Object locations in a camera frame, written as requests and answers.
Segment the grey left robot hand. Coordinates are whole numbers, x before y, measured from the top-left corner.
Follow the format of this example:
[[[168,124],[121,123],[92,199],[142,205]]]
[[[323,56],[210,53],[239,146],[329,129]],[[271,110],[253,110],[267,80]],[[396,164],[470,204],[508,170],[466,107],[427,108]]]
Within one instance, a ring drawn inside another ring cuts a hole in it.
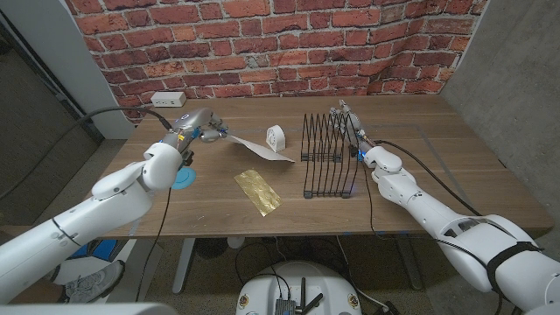
[[[194,155],[190,145],[195,139],[213,143],[227,135],[228,126],[212,109],[197,108],[177,119],[162,141],[181,154],[182,166],[190,166]]]

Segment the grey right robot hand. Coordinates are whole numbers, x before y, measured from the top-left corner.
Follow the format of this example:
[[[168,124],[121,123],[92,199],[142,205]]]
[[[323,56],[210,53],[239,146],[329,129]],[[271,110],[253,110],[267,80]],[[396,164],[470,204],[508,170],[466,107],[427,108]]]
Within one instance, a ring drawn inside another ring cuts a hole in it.
[[[339,131],[350,146],[351,154],[363,161],[366,154],[374,147],[362,128],[359,117],[347,103],[340,99],[337,108],[329,111],[331,125]]]

